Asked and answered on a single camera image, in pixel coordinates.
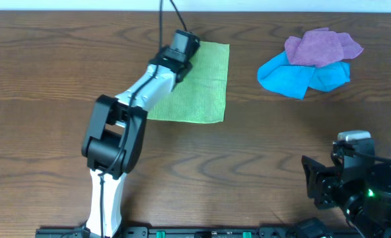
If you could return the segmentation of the green microfiber cloth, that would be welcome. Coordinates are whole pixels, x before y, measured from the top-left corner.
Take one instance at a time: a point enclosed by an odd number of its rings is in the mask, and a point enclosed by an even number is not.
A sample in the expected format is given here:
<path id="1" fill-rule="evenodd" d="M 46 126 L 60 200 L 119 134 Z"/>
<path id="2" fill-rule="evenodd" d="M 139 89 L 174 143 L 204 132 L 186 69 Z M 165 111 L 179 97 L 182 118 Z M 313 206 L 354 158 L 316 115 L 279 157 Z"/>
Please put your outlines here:
<path id="1" fill-rule="evenodd" d="M 225 116 L 230 46 L 202 42 L 192 70 L 148 114 L 150 120 L 214 124 Z"/>

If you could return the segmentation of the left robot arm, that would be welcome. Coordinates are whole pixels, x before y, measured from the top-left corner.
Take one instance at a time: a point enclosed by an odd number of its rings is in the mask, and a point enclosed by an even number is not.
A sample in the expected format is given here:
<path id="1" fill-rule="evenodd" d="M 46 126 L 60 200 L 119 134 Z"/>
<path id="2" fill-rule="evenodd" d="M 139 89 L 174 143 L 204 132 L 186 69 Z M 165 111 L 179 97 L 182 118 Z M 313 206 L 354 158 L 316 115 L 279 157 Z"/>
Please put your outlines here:
<path id="1" fill-rule="evenodd" d="M 141 154 L 148 113 L 191 71 L 190 59 L 199 47 L 199 37 L 177 30 L 171 45 L 160 48 L 135 84 L 95 101 L 81 148 L 92 179 L 83 237 L 113 237 L 120 229 L 124 182 Z"/>

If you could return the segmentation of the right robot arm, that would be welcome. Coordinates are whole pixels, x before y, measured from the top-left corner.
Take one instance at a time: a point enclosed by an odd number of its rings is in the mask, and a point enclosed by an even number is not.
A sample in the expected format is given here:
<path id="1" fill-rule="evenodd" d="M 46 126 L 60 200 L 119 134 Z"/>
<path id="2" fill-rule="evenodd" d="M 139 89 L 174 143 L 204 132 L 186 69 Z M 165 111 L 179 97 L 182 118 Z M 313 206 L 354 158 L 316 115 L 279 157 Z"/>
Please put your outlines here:
<path id="1" fill-rule="evenodd" d="M 372 138 L 335 141 L 331 159 L 302 157 L 307 196 L 319 210 L 339 208 L 363 237 L 391 237 L 391 159 L 375 155 Z"/>

